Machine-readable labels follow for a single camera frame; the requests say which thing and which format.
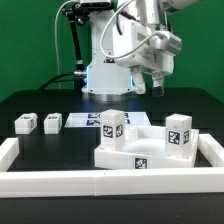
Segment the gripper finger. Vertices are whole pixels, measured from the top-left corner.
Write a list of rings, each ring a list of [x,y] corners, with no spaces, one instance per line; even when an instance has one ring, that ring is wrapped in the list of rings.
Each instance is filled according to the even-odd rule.
[[[152,76],[153,88],[152,94],[154,97],[161,97],[164,95],[164,76],[156,74]]]
[[[145,81],[141,72],[140,66],[134,66],[131,68],[131,74],[137,94],[142,95],[146,92]]]

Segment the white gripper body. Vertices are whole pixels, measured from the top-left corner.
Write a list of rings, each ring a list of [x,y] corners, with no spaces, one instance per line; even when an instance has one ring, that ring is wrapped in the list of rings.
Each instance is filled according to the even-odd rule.
[[[150,75],[170,75],[174,69],[174,56],[155,50],[150,46],[154,32],[141,23],[119,16],[113,27],[113,54],[115,62],[122,67],[140,66]]]

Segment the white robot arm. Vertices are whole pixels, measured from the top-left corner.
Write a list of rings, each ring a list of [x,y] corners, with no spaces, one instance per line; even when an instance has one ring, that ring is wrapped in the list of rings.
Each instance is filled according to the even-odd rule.
[[[59,12],[76,28],[92,25],[92,59],[78,69],[87,76],[81,88],[103,101],[146,93],[144,76],[152,77],[152,93],[164,94],[164,79],[174,70],[182,39],[167,17],[199,0],[68,0]]]

